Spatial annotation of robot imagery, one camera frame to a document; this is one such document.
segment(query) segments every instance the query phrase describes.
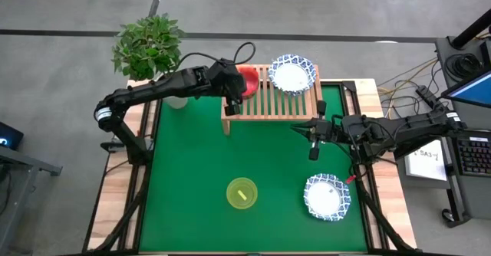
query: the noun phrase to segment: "desk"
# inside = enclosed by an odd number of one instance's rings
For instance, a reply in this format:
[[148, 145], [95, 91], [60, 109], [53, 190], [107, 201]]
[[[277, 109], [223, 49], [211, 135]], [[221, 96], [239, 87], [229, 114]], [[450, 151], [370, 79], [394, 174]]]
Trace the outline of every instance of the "desk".
[[[382, 117], [382, 109], [374, 80], [355, 79], [352, 81], [356, 83], [360, 111], [370, 117]], [[347, 102], [348, 112], [354, 113], [355, 108], [352, 100], [347, 100]], [[155, 125], [153, 122], [153, 114], [155, 112], [156, 104], [156, 102], [150, 104], [150, 115], [147, 117], [147, 133], [151, 132], [152, 126]], [[132, 107], [127, 112], [125, 121], [134, 132], [138, 131], [138, 128], [140, 127], [142, 112], [143, 106]], [[393, 159], [391, 154], [387, 154], [384, 157]], [[114, 153], [110, 155], [107, 162], [107, 169], [123, 162], [125, 159], [125, 153]], [[94, 210], [93, 221], [89, 228], [89, 232], [87, 233], [85, 248], [96, 248], [106, 238], [122, 216], [128, 192], [131, 169], [132, 167], [130, 165], [123, 165], [112, 171], [103, 181], [101, 193], [98, 196], [98, 201]], [[139, 180], [141, 180], [142, 174], [142, 172], [139, 172]], [[377, 163], [374, 165], [374, 179], [383, 213], [401, 237], [409, 245], [415, 247], [414, 235], [409, 215], [407, 214], [407, 207], [400, 186], [397, 167], [387, 162]], [[137, 215], [133, 215], [128, 228], [128, 238], [130, 240], [133, 240], [135, 231], [141, 230], [140, 227], [136, 226], [136, 220]], [[369, 221], [371, 233], [374, 238], [374, 247], [379, 248], [381, 242], [377, 238], [377, 224], [371, 215], [369, 215]], [[125, 247], [130, 248], [131, 243], [132, 241], [127, 242]]]

